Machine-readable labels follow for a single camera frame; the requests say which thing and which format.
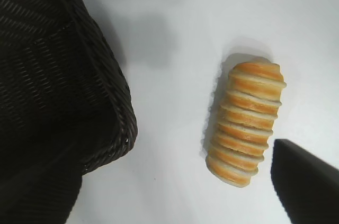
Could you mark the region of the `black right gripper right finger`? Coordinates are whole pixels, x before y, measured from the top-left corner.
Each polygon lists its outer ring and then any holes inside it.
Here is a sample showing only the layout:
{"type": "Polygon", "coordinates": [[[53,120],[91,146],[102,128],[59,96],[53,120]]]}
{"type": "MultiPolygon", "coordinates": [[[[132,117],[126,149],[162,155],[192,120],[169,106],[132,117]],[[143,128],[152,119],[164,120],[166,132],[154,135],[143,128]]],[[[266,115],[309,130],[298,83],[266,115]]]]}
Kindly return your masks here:
{"type": "Polygon", "coordinates": [[[338,223],[338,169],[287,139],[273,146],[271,180],[291,223],[338,223]]]}

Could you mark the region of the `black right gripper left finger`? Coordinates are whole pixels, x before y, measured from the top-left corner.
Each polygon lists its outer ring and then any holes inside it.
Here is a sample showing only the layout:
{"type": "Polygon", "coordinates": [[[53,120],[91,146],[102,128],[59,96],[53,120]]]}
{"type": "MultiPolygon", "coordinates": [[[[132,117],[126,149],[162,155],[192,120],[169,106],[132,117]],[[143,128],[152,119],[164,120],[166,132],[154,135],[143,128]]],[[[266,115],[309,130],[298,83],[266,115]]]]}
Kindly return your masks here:
{"type": "Polygon", "coordinates": [[[1,153],[1,223],[65,223],[82,186],[74,144],[1,153]]]}

